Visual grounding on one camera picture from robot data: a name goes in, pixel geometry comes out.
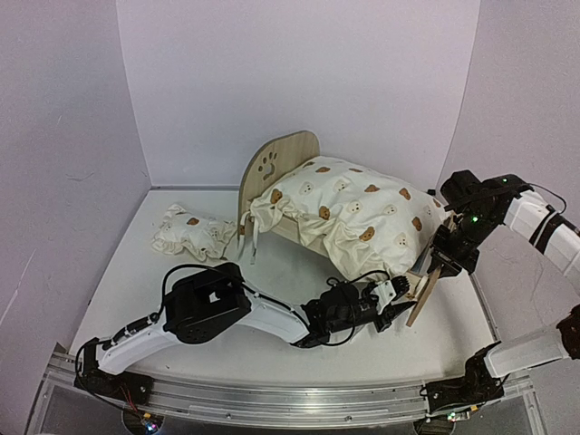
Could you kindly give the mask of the bear print cushion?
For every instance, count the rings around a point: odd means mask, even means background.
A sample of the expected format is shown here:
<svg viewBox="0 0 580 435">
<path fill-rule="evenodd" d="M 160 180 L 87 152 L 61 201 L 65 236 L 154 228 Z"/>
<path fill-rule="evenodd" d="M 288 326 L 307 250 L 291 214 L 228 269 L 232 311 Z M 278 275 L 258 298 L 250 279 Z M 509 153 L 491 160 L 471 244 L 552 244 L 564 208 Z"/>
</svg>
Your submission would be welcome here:
<svg viewBox="0 0 580 435">
<path fill-rule="evenodd" d="M 302 246 L 321 241 L 336 269 L 354 279 L 372 270 L 408 272 L 448 215 L 407 181 L 318 156 L 254 196 L 239 223 L 251 221 L 257 237 L 291 218 Z"/>
</svg>

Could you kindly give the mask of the wooden pet bed frame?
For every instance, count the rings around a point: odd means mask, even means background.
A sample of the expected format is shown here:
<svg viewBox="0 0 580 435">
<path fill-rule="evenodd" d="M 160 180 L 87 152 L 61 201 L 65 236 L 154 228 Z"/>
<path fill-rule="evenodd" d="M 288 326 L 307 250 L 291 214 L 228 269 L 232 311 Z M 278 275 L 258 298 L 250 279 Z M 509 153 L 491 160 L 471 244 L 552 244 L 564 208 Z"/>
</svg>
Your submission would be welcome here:
<svg viewBox="0 0 580 435">
<path fill-rule="evenodd" d="M 248 163 L 239 190 L 237 212 L 238 248 L 244 248 L 247 240 L 256 242 L 260 235 L 257 237 L 252 235 L 253 223 L 251 221 L 248 221 L 245 225 L 240 225 L 239 223 L 242 213 L 249 209 L 249 204 L 254 196 L 264 193 L 266 189 L 273 186 L 286 173 L 318 156 L 322 156 L 318 139 L 312 132 L 306 130 L 271 140 L 259 149 Z M 448 224 L 449 218 L 450 214 L 441 225 Z M 270 231 L 301 245 L 298 241 L 298 226 L 289 217 L 282 218 L 280 223 Z M 403 274 L 411 280 L 411 288 L 405 297 L 415 304 L 407 320 L 408 325 L 415 323 L 437 280 L 440 278 L 439 270 L 429 273 L 426 269 L 429 262 L 430 243 L 433 237 L 413 267 Z M 315 241 L 311 246 L 303 247 L 329 258 L 321 241 Z M 383 270 L 372 270 L 368 273 L 374 278 L 379 278 L 375 274 L 377 271 Z"/>
</svg>

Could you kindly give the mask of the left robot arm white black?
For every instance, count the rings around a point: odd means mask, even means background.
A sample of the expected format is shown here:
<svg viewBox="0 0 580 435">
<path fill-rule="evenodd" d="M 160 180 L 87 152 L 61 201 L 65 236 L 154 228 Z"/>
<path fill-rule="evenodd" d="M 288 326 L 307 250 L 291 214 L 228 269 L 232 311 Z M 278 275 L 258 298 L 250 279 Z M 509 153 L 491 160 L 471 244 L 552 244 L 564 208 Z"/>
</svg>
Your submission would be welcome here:
<svg viewBox="0 0 580 435">
<path fill-rule="evenodd" d="M 107 338 L 94 337 L 75 355 L 75 387 L 93 396 L 127 403 L 148 401 L 152 379 L 129 367 L 177 345 L 205 344 L 233 326 L 245 326 L 280 338 L 298 349 L 339 347 L 358 328 L 371 324 L 379 333 L 411 309 L 403 301 L 409 279 L 377 271 L 341 281 L 329 278 L 328 290 L 293 306 L 251 287 L 239 266 L 190 265 L 193 275 L 161 285 L 159 310 L 123 326 Z"/>
</svg>

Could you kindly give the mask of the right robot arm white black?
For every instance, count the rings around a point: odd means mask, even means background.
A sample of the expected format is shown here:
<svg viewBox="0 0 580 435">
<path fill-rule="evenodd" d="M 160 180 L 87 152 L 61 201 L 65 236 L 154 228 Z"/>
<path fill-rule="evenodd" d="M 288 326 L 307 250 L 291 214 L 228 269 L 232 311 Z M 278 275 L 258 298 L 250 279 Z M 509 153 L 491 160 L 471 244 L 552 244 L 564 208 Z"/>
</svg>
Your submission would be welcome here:
<svg viewBox="0 0 580 435">
<path fill-rule="evenodd" d="M 438 277 L 473 273 L 479 248 L 504 228 L 547 259 L 573 287 L 579 286 L 579 229 L 550 205 L 539 187 L 507 174 L 478 179 L 471 171 L 451 174 L 440 193 L 451 225 L 440 226 L 430 243 L 429 270 Z M 428 382 L 422 392 L 431 416 L 468 411 L 504 395 L 514 372 L 579 358 L 579 308 L 560 321 L 508 341 L 497 341 L 469 357 L 464 373 Z"/>
</svg>

